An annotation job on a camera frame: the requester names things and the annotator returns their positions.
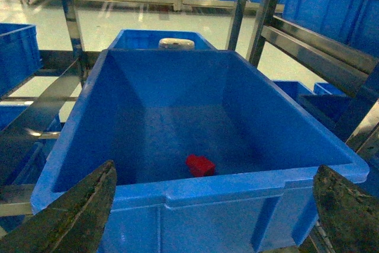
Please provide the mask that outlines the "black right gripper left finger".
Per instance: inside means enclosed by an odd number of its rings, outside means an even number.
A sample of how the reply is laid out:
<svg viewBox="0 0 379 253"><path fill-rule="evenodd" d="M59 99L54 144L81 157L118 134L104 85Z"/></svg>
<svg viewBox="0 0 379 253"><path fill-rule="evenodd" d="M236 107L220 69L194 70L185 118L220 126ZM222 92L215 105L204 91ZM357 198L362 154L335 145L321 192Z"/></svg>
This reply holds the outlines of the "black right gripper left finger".
<svg viewBox="0 0 379 253"><path fill-rule="evenodd" d="M1 252L97 252L116 183L114 161L108 160L1 238Z"/></svg>

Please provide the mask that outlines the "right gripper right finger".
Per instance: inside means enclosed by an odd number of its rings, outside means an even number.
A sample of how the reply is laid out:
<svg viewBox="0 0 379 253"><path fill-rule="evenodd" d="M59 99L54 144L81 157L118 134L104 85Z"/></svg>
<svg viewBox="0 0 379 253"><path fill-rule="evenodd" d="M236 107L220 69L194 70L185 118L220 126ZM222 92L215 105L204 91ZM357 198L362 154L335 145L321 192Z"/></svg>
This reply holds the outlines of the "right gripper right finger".
<svg viewBox="0 0 379 253"><path fill-rule="evenodd" d="M327 165L313 178L322 228L335 252L378 252L378 198Z"/></svg>

